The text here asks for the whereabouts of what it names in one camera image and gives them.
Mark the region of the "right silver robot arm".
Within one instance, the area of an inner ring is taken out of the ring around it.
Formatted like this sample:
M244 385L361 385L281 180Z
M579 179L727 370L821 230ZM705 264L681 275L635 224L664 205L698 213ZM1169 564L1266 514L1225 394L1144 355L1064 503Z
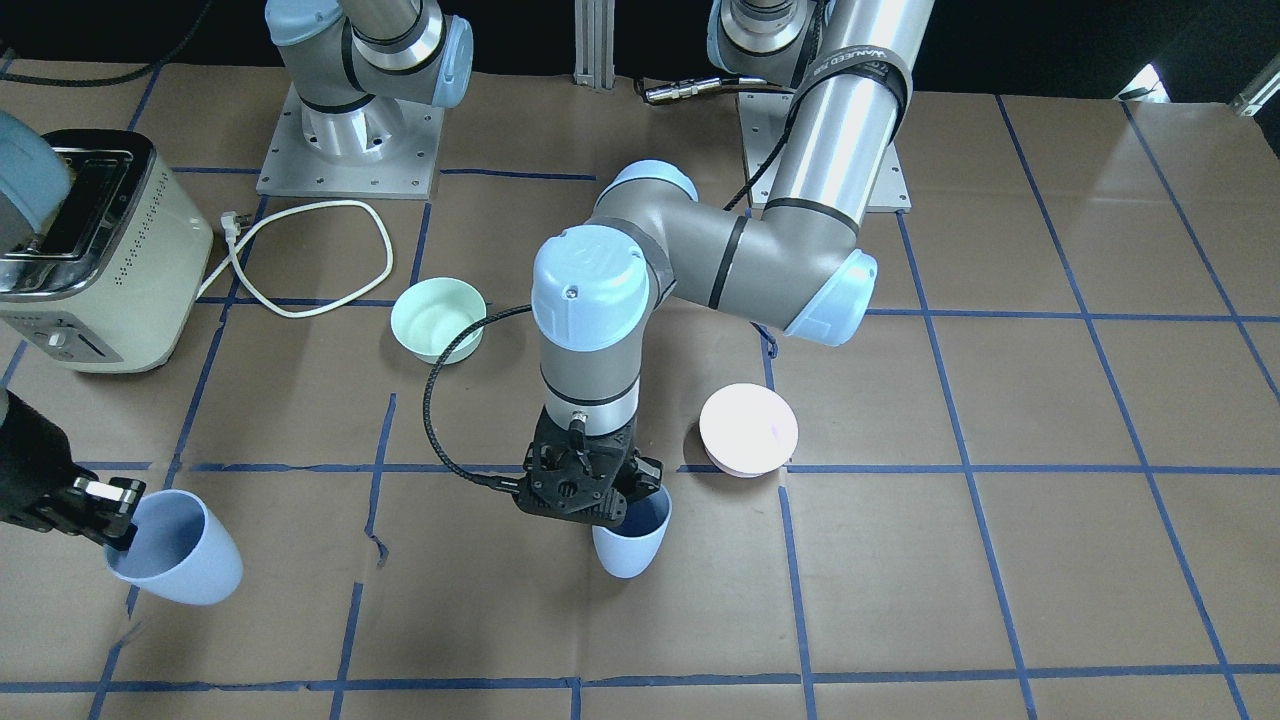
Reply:
M265 9L320 151L355 158L346 122L389 126L408 102L452 108L474 58L468 22L434 1L270 1ZM14 393L3 393L3 520L59 530L115 550L131 547L145 484L101 482L70 459L67 437Z

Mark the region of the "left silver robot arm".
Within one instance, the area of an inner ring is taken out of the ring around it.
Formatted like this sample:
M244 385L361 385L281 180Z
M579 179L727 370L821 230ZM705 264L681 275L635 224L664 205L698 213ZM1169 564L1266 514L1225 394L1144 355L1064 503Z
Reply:
M535 256L531 314L545 402L506 483L529 514L617 527L660 488L634 445L643 338L671 297L812 342L847 342L877 265L858 249L884 152L913 95L931 1L718 1L707 54L791 95L765 206L699 200L666 161L636 161L588 222Z

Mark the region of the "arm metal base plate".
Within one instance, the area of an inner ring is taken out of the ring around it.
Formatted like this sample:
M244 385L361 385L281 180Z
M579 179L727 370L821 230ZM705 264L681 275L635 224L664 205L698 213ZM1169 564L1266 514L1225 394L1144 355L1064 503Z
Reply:
M788 145L749 192L762 211L772 199L800 199L852 217L908 211L913 202L891 141L899 105L877 85L835 82L814 90Z
M270 197L428 201L444 118L442 108L388 97L326 114L289 88L256 190Z

